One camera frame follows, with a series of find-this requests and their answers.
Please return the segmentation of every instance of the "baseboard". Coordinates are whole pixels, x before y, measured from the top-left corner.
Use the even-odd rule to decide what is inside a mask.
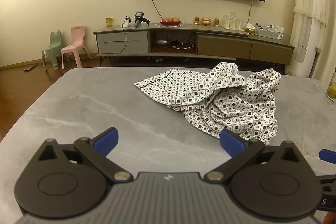
[[[97,58],[97,53],[91,54],[92,58]],[[89,57],[86,54],[80,54],[81,59],[88,59]],[[20,63],[15,63],[7,66],[0,67],[0,69],[8,69],[8,68],[15,68],[15,67],[21,67],[21,66],[27,66],[27,65],[32,65],[32,64],[39,64],[42,63],[42,59],[36,59],[36,60],[31,60],[31,61],[25,61],[25,62],[20,62]]]

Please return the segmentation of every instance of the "marble tabletop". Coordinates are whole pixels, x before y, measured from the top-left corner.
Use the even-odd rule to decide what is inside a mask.
[[[0,223],[12,224],[21,217],[14,184],[46,138],[72,143],[116,127],[119,144],[108,158],[134,176],[140,171],[203,175],[228,160],[218,139],[194,128],[182,113],[151,100],[133,84],[168,69],[73,69],[42,94],[0,143]],[[336,150],[335,106],[319,82],[282,76],[275,98],[278,133],[271,144],[292,140],[316,174],[336,174],[336,165],[318,159],[320,149]]]

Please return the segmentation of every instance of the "gray drawer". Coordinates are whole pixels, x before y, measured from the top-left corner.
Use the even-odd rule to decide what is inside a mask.
[[[126,48],[123,53],[148,52],[148,32],[127,32]],[[119,53],[125,47],[125,33],[97,34],[98,52],[100,54]]]

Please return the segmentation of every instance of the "green child chair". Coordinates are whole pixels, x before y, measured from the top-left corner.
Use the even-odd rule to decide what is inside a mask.
[[[65,47],[61,31],[58,30],[57,33],[52,32],[50,34],[50,45],[46,50],[42,51],[43,67],[46,70],[45,59],[49,58],[51,60],[54,69],[58,69],[57,55],[61,53],[61,50]]]

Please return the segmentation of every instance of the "logo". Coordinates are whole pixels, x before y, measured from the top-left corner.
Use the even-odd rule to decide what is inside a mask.
[[[171,181],[174,177],[172,176],[172,175],[167,175],[167,176],[164,176],[163,177],[165,180],[167,180],[167,181]]]

